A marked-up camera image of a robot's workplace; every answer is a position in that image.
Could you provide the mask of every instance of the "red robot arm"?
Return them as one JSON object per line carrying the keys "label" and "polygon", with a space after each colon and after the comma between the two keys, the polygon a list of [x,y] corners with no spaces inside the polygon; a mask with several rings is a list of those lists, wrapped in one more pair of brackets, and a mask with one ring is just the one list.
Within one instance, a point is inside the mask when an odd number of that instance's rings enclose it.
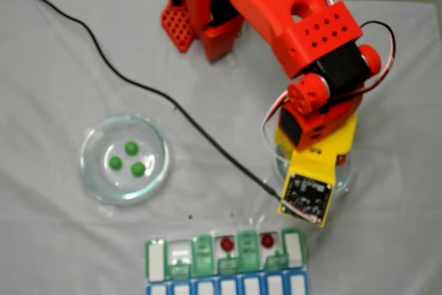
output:
{"label": "red robot arm", "polygon": [[[356,46],[362,30],[341,1],[183,0],[182,8],[190,22],[184,34],[201,39],[209,61],[233,48],[246,19],[271,45],[289,79],[303,75],[289,83],[279,122],[298,150],[340,128],[362,96],[333,100],[360,88],[379,71],[376,51]],[[173,38],[167,26],[171,15],[173,6],[163,12],[162,23]]]}

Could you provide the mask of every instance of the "yellow part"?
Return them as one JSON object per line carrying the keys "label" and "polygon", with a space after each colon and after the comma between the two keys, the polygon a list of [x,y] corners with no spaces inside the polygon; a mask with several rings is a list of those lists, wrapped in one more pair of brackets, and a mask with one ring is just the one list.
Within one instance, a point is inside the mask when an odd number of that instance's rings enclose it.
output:
{"label": "yellow part", "polygon": [[[275,143],[282,149],[286,158],[291,155],[281,197],[285,197],[290,177],[293,174],[327,183],[331,185],[333,191],[336,184],[336,158],[338,155],[347,154],[352,148],[356,123],[357,116],[353,114],[340,129],[303,151],[297,151],[282,131],[277,128],[274,136]],[[318,221],[319,227],[325,225],[330,201],[331,199],[327,203],[324,218]],[[278,206],[278,212],[284,213],[281,204]]]}

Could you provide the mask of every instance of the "white tablecloth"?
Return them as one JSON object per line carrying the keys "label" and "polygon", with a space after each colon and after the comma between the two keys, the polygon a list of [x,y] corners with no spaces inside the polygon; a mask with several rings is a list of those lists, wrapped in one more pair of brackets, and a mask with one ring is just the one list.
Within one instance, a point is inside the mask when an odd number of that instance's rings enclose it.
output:
{"label": "white tablecloth", "polygon": [[[123,73],[175,96],[259,176],[276,184],[259,124],[286,87],[269,46],[246,26],[215,64],[199,42],[180,54],[161,29],[166,0],[51,0],[96,32]],[[82,28],[38,0],[0,0],[0,291],[143,294],[144,241],[214,229],[294,225],[170,104],[121,82]],[[311,249],[312,295],[427,295],[442,290],[442,52],[434,6],[348,1],[356,19],[397,36],[393,71],[359,108],[358,179]],[[382,55],[382,28],[363,41]],[[146,204],[106,207],[78,176],[87,128],[136,112],[173,152]]]}

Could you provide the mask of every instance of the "black cable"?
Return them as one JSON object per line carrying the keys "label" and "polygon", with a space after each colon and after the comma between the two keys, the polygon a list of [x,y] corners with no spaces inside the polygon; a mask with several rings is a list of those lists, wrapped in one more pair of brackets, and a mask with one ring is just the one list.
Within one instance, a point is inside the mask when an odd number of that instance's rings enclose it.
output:
{"label": "black cable", "polygon": [[187,111],[171,96],[167,95],[166,93],[152,88],[150,86],[145,86],[139,82],[133,81],[132,79],[129,79],[125,77],[123,74],[121,74],[118,69],[114,67],[114,65],[111,64],[111,62],[108,60],[108,58],[103,53],[102,48],[98,44],[98,40],[95,37],[92,30],[88,27],[87,24],[85,24],[83,21],[76,19],[74,17],[71,17],[70,15],[67,15],[65,12],[61,11],[59,8],[57,8],[55,5],[53,5],[49,0],[41,0],[46,5],[51,7],[55,12],[60,14],[61,16],[74,21],[75,23],[78,23],[81,25],[86,31],[88,32],[90,38],[93,40],[93,43],[95,44],[95,47],[98,50],[99,55],[102,57],[104,63],[116,74],[120,79],[125,81],[126,83],[132,84],[134,86],[137,86],[138,88],[144,89],[146,91],[150,91],[151,93],[155,93],[156,95],[159,95],[160,97],[163,97],[164,99],[168,100],[176,109],[183,114],[183,116],[191,123],[193,127],[202,135],[206,140],[209,141],[210,144],[213,145],[213,147],[218,150],[230,163],[232,163],[235,167],[237,167],[241,172],[243,172],[247,177],[249,177],[253,182],[255,182],[258,186],[260,186],[262,189],[264,189],[269,195],[273,196],[278,200],[278,202],[281,201],[281,197],[278,195],[278,193],[275,191],[275,189],[271,188],[268,184],[263,182],[258,176],[253,174],[246,166],[241,164],[238,160],[236,160],[229,152],[227,152],[218,142],[215,141],[213,137],[211,137],[191,116],[187,113]]}
{"label": "black cable", "polygon": [[[391,50],[391,53],[392,53],[392,59],[394,61],[394,58],[396,56],[396,37],[394,35],[394,31],[393,31],[392,27],[390,27],[385,22],[377,21],[377,20],[371,20],[371,21],[367,21],[367,22],[363,23],[361,25],[361,28],[364,28],[368,24],[378,24],[378,25],[383,26],[384,28],[386,28],[388,30],[388,32],[390,33],[390,35],[392,37],[392,50]],[[375,85],[373,85],[372,87],[370,87],[366,91],[359,91],[359,92],[356,92],[356,93],[345,94],[342,97],[337,97],[337,98],[333,99],[327,105],[331,106],[331,105],[339,104],[341,102],[345,102],[346,100],[355,98],[356,96],[363,95],[364,93],[368,93],[369,91],[371,91],[374,88],[376,88],[387,77],[387,75],[388,75],[388,73],[390,72],[391,69],[392,69],[392,65],[390,65],[390,67],[387,68],[387,71],[385,72],[384,76]]]}

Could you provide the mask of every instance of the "green candy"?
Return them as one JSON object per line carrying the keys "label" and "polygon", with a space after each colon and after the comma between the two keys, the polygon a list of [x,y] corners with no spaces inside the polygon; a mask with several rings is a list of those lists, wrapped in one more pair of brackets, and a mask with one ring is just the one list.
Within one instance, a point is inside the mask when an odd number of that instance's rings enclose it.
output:
{"label": "green candy", "polygon": [[142,176],[144,174],[145,170],[146,170],[146,167],[144,166],[144,164],[142,162],[136,162],[131,167],[132,175],[136,176],[137,178]]}
{"label": "green candy", "polygon": [[128,155],[136,155],[138,153],[138,145],[134,141],[129,141],[124,145],[124,150]]}
{"label": "green candy", "polygon": [[109,159],[109,167],[114,171],[118,171],[123,166],[123,162],[120,157],[114,155],[111,159]]}

